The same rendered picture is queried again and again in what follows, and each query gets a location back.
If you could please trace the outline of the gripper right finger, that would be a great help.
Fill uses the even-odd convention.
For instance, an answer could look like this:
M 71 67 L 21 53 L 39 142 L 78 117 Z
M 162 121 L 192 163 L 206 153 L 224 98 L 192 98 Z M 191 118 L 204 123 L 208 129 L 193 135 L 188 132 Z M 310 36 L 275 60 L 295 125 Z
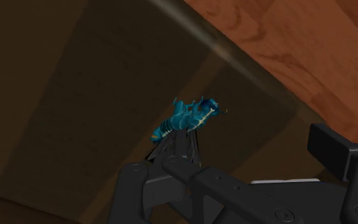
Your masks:
M 358 224 L 358 143 L 349 141 L 323 123 L 313 123 L 307 150 L 334 177 L 348 183 L 340 221 Z

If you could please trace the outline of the dark brown table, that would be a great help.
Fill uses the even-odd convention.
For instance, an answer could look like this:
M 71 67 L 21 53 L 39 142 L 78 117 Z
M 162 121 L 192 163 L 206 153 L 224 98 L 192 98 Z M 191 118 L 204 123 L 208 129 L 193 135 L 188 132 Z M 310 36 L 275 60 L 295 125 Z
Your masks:
M 320 171 L 320 116 L 184 0 L 0 0 L 0 224 L 106 224 L 120 167 L 174 99 L 203 97 L 228 111 L 198 131 L 203 165 Z

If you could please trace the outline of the blue insect figure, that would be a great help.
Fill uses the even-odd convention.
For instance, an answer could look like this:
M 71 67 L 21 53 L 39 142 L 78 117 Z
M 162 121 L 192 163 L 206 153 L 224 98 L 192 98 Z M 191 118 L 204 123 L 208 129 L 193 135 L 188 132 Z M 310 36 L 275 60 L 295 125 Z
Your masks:
M 219 104 L 214 99 L 204 99 L 197 103 L 185 104 L 183 101 L 174 99 L 172 105 L 174 112 L 172 116 L 164 119 L 153 131 L 150 140 L 153 144 L 160 144 L 165 137 L 175 130 L 185 130 L 187 134 L 195 132 L 203 127 L 207 120 L 218 114 L 226 115 L 228 110 L 221 111 Z

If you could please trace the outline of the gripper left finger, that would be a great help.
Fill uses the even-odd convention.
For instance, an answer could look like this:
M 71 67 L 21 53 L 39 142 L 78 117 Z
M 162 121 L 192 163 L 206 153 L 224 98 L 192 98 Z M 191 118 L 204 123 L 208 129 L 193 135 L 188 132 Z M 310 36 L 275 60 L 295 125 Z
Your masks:
M 188 224 L 296 224 L 288 206 L 215 167 L 201 168 L 185 158 L 167 155 L 162 169 L 191 191 L 171 206 Z M 148 168 L 125 165 L 118 175 L 107 224 L 152 224 L 145 217 L 143 188 Z

